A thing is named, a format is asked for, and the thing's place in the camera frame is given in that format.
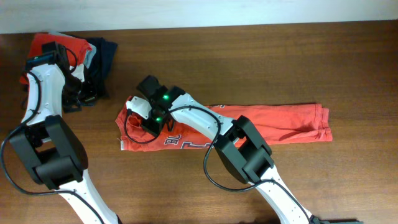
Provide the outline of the orange-red t-shirt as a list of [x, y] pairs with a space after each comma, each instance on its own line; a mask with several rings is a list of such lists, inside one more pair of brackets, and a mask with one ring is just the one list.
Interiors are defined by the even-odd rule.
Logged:
[[[306, 105], [211, 105], [209, 109], [234, 119], [243, 115], [249, 118], [266, 143], [293, 144], [308, 142], [330, 142], [333, 135], [329, 127], [329, 109], [321, 104]], [[163, 149], [203, 149], [211, 141], [193, 128], [175, 123], [173, 130], [164, 128], [157, 139], [141, 127], [142, 118], [127, 115], [123, 108], [116, 118], [121, 132], [123, 151], [152, 152]]]

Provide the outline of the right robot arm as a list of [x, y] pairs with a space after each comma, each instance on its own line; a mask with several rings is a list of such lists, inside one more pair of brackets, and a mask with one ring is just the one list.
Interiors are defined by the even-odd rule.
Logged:
[[170, 119], [195, 129], [211, 140], [208, 149], [215, 150], [226, 170], [245, 185], [240, 191], [256, 189], [281, 223], [323, 223], [285, 185], [271, 148], [247, 117], [233, 119], [215, 113], [181, 88], [161, 85], [152, 75], [137, 90], [143, 98], [133, 98], [132, 111], [143, 118], [145, 131], [157, 137]]

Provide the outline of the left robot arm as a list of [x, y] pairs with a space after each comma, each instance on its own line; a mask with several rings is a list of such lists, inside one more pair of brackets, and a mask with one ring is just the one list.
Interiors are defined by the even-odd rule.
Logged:
[[62, 118], [98, 99], [84, 69], [70, 65], [71, 52], [53, 41], [42, 44], [40, 55], [27, 59], [26, 112], [3, 143], [12, 145], [31, 179], [48, 188], [41, 196], [60, 195], [83, 223], [120, 223], [90, 179], [85, 148]]

